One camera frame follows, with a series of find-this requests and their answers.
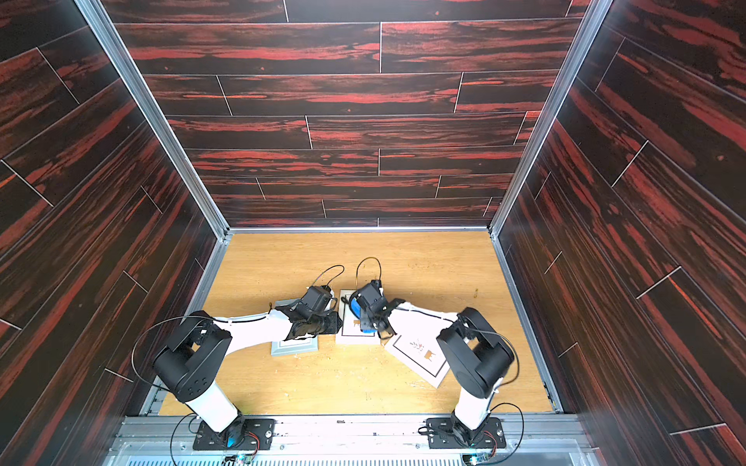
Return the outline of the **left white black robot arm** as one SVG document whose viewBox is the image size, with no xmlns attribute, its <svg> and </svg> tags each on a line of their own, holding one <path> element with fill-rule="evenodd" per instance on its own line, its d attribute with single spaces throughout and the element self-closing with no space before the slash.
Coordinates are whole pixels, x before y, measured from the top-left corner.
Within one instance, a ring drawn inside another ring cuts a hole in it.
<svg viewBox="0 0 746 466">
<path fill-rule="evenodd" d="M 153 368 L 176 399 L 232 448 L 243 437 L 244 417 L 216 382 L 225 357 L 265 343 L 333 335 L 342 324 L 334 311 L 309 318 L 293 310 L 243 318 L 212 318 L 198 311 L 183 318 L 155 357 Z"/>
</svg>

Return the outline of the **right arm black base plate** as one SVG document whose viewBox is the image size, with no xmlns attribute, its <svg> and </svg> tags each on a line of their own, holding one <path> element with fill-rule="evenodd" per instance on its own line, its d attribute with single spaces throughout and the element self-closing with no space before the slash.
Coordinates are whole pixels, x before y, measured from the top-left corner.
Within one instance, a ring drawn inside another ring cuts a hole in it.
<svg viewBox="0 0 746 466">
<path fill-rule="evenodd" d="M 418 428 L 432 450 L 506 448 L 501 421 L 487 417 L 476 429 L 470 429 L 455 417 L 430 417 Z"/>
</svg>

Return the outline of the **light blue picture frame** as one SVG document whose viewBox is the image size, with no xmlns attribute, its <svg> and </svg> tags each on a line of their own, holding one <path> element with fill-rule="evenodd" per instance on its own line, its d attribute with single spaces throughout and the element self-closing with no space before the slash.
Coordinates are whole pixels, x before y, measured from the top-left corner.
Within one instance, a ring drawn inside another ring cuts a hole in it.
<svg viewBox="0 0 746 466">
<path fill-rule="evenodd" d="M 319 350 L 319 339 L 317 336 L 304 337 L 299 340 L 273 342 L 271 355 L 273 357 L 284 355 L 299 355 L 299 353 L 314 353 Z"/>
</svg>

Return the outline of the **cream white picture frame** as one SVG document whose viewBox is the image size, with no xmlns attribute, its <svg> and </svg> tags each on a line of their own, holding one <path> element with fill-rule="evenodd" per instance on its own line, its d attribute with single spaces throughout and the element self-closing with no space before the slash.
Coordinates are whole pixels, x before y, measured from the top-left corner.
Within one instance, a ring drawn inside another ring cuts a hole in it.
<svg viewBox="0 0 746 466">
<path fill-rule="evenodd" d="M 396 335 L 386 343 L 385 349 L 431 386 L 438 388 L 450 367 L 436 337 L 450 325 L 447 320 L 419 314 L 404 318 L 392 324 Z"/>
</svg>

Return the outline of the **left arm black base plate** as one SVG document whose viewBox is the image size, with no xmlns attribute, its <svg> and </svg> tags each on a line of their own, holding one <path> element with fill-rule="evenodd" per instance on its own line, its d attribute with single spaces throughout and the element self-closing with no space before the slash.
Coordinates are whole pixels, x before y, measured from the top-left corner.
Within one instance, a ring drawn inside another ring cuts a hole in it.
<svg viewBox="0 0 746 466">
<path fill-rule="evenodd" d="M 241 426 L 238 421 L 235 421 L 221 432 L 212 430 L 205 421 L 202 421 L 192 448 L 197 452 L 269 450 L 274 437 L 275 419 L 242 419 L 242 421 Z"/>
</svg>

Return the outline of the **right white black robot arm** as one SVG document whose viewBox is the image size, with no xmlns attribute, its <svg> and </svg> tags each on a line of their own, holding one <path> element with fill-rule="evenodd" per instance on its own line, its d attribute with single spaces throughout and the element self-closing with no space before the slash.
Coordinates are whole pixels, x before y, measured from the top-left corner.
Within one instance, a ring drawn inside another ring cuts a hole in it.
<svg viewBox="0 0 746 466">
<path fill-rule="evenodd" d="M 442 313 L 400 299 L 368 299 L 355 292 L 344 300 L 365 332 L 374 331 L 385 349 L 438 388 L 452 373 L 460 398 L 451 421 L 455 435 L 472 443 L 485 428 L 490 405 L 516 360 L 514 349 L 475 309 Z"/>
</svg>

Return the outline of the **blue microfiber cloth black trim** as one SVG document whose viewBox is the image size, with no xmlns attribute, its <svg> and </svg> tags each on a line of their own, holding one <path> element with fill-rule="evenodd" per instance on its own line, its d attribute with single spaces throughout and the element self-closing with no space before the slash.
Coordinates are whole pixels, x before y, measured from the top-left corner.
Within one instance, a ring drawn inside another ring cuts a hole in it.
<svg viewBox="0 0 746 466">
<path fill-rule="evenodd" d="M 355 323 L 361 329 L 361 332 L 375 333 L 376 329 L 373 323 L 375 311 L 368 300 L 356 291 L 349 298 L 349 305 L 352 314 L 355 316 Z"/>
</svg>

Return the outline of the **aluminium front rail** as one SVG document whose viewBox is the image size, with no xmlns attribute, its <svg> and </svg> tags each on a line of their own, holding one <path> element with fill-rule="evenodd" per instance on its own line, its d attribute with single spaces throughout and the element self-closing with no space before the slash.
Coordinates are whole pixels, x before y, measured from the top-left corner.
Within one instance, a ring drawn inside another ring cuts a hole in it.
<svg viewBox="0 0 746 466">
<path fill-rule="evenodd" d="M 129 417 L 107 465 L 600 465 L 574 415 L 496 414 L 506 448 L 432 450 L 418 433 L 425 415 L 277 416 L 271 448 L 192 448 L 198 423 Z"/>
</svg>

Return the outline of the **white picture frame black border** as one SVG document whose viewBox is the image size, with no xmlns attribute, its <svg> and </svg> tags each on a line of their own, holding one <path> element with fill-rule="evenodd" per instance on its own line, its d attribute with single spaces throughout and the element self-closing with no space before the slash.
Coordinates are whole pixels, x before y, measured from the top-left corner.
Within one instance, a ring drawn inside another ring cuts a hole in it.
<svg viewBox="0 0 746 466">
<path fill-rule="evenodd" d="M 343 302 L 354 292 L 351 289 L 342 290 L 340 293 L 339 316 L 343 320 L 341 330 L 335 335 L 337 345 L 379 345 L 380 338 L 375 330 L 364 332 L 361 330 L 361 322 L 355 316 L 348 304 Z"/>
</svg>

